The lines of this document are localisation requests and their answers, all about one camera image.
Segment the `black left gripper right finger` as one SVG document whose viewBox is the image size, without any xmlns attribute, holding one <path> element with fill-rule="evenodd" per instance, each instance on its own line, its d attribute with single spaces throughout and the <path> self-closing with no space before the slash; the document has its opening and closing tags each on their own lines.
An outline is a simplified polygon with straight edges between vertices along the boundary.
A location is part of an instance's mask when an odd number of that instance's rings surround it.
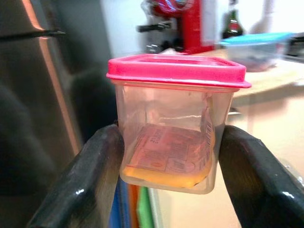
<svg viewBox="0 0 304 228">
<path fill-rule="evenodd" d="M 218 161 L 242 228 L 304 228 L 304 186 L 260 139 L 225 126 Z"/>
</svg>

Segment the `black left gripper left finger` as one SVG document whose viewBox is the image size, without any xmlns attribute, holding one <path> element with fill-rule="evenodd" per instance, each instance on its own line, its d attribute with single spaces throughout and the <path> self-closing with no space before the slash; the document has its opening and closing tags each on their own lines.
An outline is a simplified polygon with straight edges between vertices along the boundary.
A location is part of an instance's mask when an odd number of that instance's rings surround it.
<svg viewBox="0 0 304 228">
<path fill-rule="evenodd" d="M 116 124 L 97 130 L 52 185 L 28 228 L 107 228 L 123 155 Z"/>
</svg>

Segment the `cheese slice packet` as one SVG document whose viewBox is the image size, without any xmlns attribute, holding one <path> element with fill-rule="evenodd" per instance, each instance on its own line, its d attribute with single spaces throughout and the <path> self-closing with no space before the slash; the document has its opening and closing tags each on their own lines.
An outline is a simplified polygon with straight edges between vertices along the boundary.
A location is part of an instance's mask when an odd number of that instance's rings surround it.
<svg viewBox="0 0 304 228">
<path fill-rule="evenodd" d="M 202 182 L 211 169 L 216 141 L 212 108 L 211 95 L 205 94 L 198 131 L 150 123 L 142 127 L 123 175 L 183 189 Z"/>
</svg>

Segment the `clear container with pink lid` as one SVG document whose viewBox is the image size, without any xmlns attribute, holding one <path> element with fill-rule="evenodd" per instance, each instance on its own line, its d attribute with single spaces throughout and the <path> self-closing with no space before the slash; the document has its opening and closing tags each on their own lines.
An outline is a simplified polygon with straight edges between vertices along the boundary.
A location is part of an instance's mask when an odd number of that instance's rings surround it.
<svg viewBox="0 0 304 228">
<path fill-rule="evenodd" d="M 139 54 L 109 60 L 107 77 L 115 86 L 119 129 L 124 139 L 121 178 L 133 185 L 207 194 L 214 189 L 218 155 L 235 92 L 250 88 L 245 66 L 219 57 Z M 200 130 L 203 96 L 212 98 L 215 146 L 207 177 L 190 189 L 154 185 L 122 173 L 146 124 Z"/>
</svg>

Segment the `stainless steel fridge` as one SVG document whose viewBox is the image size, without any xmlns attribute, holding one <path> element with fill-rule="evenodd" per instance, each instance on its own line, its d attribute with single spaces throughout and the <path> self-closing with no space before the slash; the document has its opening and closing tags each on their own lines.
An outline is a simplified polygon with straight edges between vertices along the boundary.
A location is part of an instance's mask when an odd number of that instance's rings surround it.
<svg viewBox="0 0 304 228">
<path fill-rule="evenodd" d="M 0 228 L 25 228 L 97 128 L 99 0 L 0 0 Z"/>
</svg>

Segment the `wooden kitchen counter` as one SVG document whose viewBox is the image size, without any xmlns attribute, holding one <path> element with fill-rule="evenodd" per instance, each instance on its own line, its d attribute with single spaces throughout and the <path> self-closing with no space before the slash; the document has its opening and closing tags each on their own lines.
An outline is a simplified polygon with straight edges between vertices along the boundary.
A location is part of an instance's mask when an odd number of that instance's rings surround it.
<svg viewBox="0 0 304 228">
<path fill-rule="evenodd" d="M 247 72 L 252 87 L 236 92 L 232 106 L 242 107 L 293 96 L 304 97 L 304 60 L 283 56 L 274 67 L 263 72 Z"/>
</svg>

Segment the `clear container with blue lid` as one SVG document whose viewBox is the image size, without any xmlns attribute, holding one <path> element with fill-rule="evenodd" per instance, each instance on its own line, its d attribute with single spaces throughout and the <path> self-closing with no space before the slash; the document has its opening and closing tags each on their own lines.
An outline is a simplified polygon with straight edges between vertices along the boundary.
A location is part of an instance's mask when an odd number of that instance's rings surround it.
<svg viewBox="0 0 304 228">
<path fill-rule="evenodd" d="M 247 34 L 221 40 L 229 60 L 244 65 L 248 72 L 275 66 L 285 54 L 292 32 Z"/>
</svg>

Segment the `dark glass bottle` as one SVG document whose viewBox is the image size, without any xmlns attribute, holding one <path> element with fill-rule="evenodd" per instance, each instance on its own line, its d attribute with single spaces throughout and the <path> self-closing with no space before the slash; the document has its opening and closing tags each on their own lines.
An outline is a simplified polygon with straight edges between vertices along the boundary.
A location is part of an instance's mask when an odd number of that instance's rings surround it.
<svg viewBox="0 0 304 228">
<path fill-rule="evenodd" d="M 227 17 L 224 30 L 222 32 L 222 38 L 230 38 L 236 36 L 242 36 L 244 34 L 243 28 L 238 21 L 238 11 L 233 9 Z"/>
</svg>

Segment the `red and white appliance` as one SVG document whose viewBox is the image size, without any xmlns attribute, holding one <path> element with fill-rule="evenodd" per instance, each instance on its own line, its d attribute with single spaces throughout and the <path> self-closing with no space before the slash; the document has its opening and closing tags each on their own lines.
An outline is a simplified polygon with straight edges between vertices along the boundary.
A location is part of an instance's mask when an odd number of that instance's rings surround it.
<svg viewBox="0 0 304 228">
<path fill-rule="evenodd" d="M 167 49 L 181 54 L 212 51 L 216 42 L 216 0 L 143 0 L 146 25 L 137 26 L 147 34 L 147 52 Z"/>
</svg>

